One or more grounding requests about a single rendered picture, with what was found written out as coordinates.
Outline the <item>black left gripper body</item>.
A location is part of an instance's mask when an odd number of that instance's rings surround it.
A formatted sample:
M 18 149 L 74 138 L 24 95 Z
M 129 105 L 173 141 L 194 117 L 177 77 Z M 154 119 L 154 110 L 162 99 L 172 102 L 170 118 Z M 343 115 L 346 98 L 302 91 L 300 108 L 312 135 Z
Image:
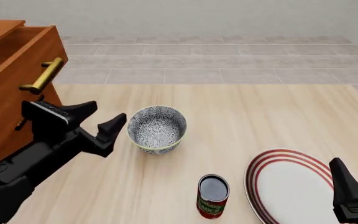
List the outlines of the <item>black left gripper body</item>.
M 69 149 L 87 152 L 88 154 L 96 154 L 104 158 L 108 157 L 114 150 L 114 147 L 103 149 L 96 139 L 96 135 L 90 135 L 81 127 L 70 130 L 69 132 L 33 132 L 33 135 L 35 140 L 46 142 L 55 149 L 67 147 Z

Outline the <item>red tomato sauce tin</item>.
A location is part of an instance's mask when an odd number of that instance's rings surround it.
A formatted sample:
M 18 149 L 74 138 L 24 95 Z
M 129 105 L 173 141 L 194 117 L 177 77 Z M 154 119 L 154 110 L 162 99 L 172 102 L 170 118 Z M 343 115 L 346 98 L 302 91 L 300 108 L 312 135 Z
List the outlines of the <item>red tomato sauce tin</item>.
M 196 207 L 207 219 L 219 218 L 224 211 L 230 194 L 229 184 L 215 174 L 204 175 L 198 182 Z

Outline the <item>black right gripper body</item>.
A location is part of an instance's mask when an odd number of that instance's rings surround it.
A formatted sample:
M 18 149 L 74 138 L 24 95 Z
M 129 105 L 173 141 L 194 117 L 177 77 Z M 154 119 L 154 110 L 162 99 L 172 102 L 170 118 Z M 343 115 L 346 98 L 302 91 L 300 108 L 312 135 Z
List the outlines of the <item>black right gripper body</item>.
M 339 223 L 358 224 L 358 203 L 340 204 L 333 200 L 333 207 Z

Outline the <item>wooden cabinet drawer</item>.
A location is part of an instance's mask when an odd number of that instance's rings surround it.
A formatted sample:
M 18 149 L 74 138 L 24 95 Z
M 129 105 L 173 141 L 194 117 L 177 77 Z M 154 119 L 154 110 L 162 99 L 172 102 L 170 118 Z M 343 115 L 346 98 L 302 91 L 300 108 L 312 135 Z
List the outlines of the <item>wooden cabinet drawer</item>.
M 38 96 L 19 85 L 36 82 L 46 69 L 42 63 L 56 58 L 68 60 L 55 26 L 20 27 L 0 41 L 0 120 L 20 119 L 22 100 Z

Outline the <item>white plate with red rings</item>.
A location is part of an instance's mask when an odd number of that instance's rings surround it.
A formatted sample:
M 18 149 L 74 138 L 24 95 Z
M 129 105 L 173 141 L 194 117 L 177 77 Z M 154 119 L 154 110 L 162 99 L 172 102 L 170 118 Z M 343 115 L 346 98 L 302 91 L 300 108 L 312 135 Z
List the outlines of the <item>white plate with red rings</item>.
M 344 224 L 333 212 L 327 164 L 293 149 L 256 154 L 244 171 L 249 205 L 262 224 Z

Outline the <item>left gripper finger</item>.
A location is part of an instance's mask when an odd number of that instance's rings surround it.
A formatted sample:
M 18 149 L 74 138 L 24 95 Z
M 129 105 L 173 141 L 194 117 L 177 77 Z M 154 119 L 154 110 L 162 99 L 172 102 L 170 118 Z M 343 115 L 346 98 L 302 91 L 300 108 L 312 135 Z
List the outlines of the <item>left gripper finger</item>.
M 97 102 L 94 100 L 78 105 L 62 106 L 61 110 L 68 113 L 65 115 L 70 128 L 77 128 L 80 124 L 97 111 Z
M 114 147 L 117 136 L 121 132 L 126 121 L 127 115 L 125 113 L 121 113 L 105 123 L 98 124 L 96 139 L 103 149 Z

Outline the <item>patterned black and white bowl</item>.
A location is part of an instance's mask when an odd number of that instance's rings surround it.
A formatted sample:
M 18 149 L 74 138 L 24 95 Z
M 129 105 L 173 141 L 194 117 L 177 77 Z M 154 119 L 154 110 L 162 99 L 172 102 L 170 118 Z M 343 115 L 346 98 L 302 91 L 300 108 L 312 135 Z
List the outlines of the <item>patterned black and white bowl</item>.
M 166 154 L 181 143 L 187 129 L 185 117 L 175 108 L 157 105 L 143 108 L 129 119 L 127 134 L 141 151 Z

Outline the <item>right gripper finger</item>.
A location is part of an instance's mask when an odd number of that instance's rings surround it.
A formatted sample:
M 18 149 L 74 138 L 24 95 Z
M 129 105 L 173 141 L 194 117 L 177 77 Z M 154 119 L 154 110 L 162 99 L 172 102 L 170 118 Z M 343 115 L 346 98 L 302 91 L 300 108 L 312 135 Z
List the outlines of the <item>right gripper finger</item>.
M 333 205 L 358 206 L 358 182 L 343 161 L 335 157 L 329 162 L 334 186 Z

